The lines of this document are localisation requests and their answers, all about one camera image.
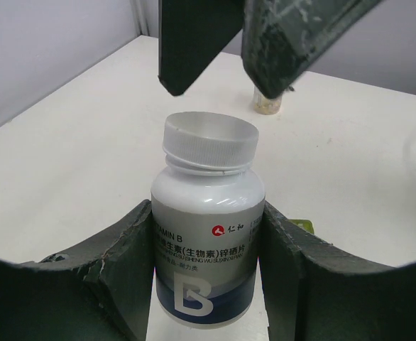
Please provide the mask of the white bottle cap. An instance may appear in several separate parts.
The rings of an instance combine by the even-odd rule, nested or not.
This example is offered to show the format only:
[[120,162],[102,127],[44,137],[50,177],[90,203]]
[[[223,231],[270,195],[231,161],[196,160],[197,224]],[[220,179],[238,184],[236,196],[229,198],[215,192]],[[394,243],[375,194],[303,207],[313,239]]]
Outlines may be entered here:
[[163,150],[182,165],[233,171],[252,164],[258,129],[236,117],[211,112],[177,112],[165,120]]

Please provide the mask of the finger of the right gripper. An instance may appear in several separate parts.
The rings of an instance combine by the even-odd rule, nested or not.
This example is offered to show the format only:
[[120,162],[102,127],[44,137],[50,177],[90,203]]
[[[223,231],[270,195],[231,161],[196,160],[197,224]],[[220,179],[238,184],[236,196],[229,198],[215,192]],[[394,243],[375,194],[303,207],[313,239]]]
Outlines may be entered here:
[[184,94],[243,27],[244,2],[159,2],[158,79],[174,97]]
[[380,0],[246,1],[243,67],[268,99],[279,97]]

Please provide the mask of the white pill bottle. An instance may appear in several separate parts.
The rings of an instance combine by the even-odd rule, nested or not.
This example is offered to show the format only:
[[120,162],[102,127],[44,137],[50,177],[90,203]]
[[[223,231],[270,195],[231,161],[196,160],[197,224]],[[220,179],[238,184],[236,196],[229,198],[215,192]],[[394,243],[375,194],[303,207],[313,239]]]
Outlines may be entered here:
[[156,293],[177,322],[214,329],[253,299],[265,188],[250,169],[168,162],[151,186]]

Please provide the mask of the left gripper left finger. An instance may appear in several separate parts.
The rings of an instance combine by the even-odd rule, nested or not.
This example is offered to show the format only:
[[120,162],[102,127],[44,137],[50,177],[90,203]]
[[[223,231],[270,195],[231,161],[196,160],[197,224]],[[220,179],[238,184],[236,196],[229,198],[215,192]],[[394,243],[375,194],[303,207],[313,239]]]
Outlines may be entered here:
[[0,260],[0,340],[144,340],[153,282],[153,217],[125,217],[39,262]]

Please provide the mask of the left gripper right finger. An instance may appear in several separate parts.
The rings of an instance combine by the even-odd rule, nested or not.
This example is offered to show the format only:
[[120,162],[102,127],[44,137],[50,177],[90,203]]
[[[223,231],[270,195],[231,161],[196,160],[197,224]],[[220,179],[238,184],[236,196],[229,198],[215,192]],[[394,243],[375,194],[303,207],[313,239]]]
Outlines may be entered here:
[[270,204],[259,249],[271,340],[416,340],[416,262],[354,256]]

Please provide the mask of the weekly pill organizer strip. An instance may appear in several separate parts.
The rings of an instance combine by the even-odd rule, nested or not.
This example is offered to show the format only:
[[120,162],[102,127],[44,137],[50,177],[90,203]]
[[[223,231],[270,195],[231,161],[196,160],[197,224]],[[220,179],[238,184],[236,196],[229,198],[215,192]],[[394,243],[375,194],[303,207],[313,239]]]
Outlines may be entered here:
[[314,227],[310,220],[290,219],[290,222],[310,234],[314,234]]

